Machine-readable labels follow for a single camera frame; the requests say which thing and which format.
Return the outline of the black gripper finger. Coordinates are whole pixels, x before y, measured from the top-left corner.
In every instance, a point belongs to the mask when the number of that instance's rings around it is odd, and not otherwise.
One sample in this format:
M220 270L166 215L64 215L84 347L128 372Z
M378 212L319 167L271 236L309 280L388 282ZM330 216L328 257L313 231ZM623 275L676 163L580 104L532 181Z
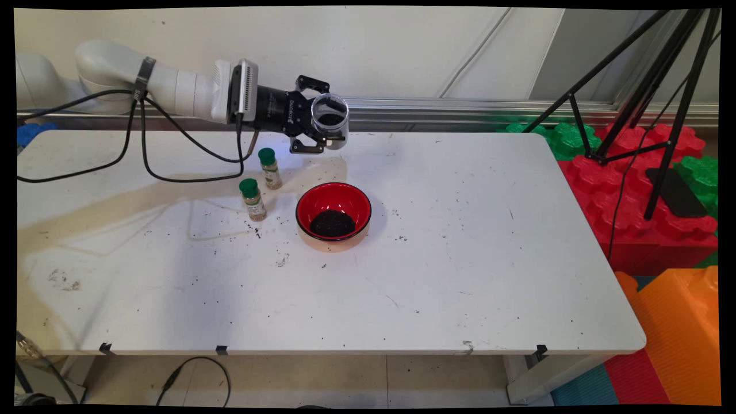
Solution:
M322 94L331 92L328 82L320 79L310 78L309 76L300 75L295 82L295 91L298 95L305 98L316 98Z
M312 135L289 135L289 152L301 155L317 155L324 150L339 150L346 144L345 135L326 135L316 133Z

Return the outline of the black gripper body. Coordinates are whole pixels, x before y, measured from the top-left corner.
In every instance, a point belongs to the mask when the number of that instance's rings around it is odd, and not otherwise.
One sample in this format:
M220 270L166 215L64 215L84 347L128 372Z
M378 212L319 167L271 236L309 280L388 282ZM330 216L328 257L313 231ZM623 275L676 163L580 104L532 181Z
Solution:
M273 87L257 89L256 113L253 128L283 133L289 137L315 134L312 125L311 104L299 91L281 91Z

